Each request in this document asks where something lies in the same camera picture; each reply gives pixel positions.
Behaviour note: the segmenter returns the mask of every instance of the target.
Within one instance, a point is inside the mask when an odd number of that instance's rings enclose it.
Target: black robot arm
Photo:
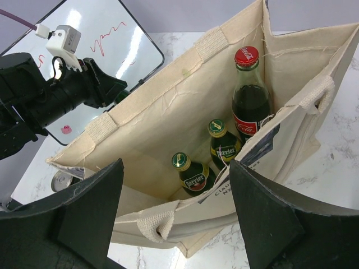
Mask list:
[[[84,103],[103,108],[126,95],[127,83],[106,75],[91,58],[79,60],[82,72],[62,68],[46,81],[29,53],[0,57],[0,160],[24,144],[47,136],[46,127]]]

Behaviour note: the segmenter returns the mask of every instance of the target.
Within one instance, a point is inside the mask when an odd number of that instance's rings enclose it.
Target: canvas tote bag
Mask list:
[[[108,113],[93,120],[57,156],[58,169],[88,177],[118,158],[125,166],[112,242],[153,248],[177,246],[193,255],[222,227],[237,222],[229,169],[215,186],[189,198],[171,166],[174,153],[210,163],[207,124],[234,128],[234,54],[252,45],[276,114],[236,157],[283,183],[319,148],[315,133],[332,104],[356,49],[359,24],[273,36],[268,4],[255,1],[188,50]],[[106,206],[106,201],[99,201]]]

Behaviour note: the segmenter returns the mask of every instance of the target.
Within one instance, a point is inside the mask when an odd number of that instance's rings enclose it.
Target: whiteboard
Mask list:
[[[81,33],[75,55],[93,58],[106,74],[127,82],[127,90],[139,86],[164,62],[164,55],[119,0],[66,0],[40,20],[54,31],[58,25],[70,25]],[[5,54],[30,53],[46,80],[53,77],[52,55],[47,39],[28,31]],[[85,126],[106,108],[79,105],[47,130],[61,143],[68,144]]]

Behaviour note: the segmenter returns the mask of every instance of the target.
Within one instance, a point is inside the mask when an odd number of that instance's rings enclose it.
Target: dark liquid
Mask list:
[[[271,100],[266,89],[256,85],[246,85],[240,88],[232,100],[233,113],[242,121],[257,122],[271,115]],[[238,131],[243,143],[251,136]]]

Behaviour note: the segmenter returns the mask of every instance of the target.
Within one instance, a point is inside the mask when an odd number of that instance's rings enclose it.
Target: glass bottle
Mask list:
[[[210,148],[212,160],[217,168],[222,170],[225,164],[229,165],[229,162],[237,156],[242,148],[242,143],[238,137],[227,131],[225,123],[221,119],[212,120],[208,124],[208,131],[212,136]]]
[[[181,185],[191,196],[198,196],[213,187],[216,175],[206,164],[196,163],[178,152],[172,157],[172,165],[178,171]]]
[[[258,69],[259,52],[254,47],[239,49],[234,57],[238,71],[232,111],[241,140],[245,143],[273,113],[271,98]]]

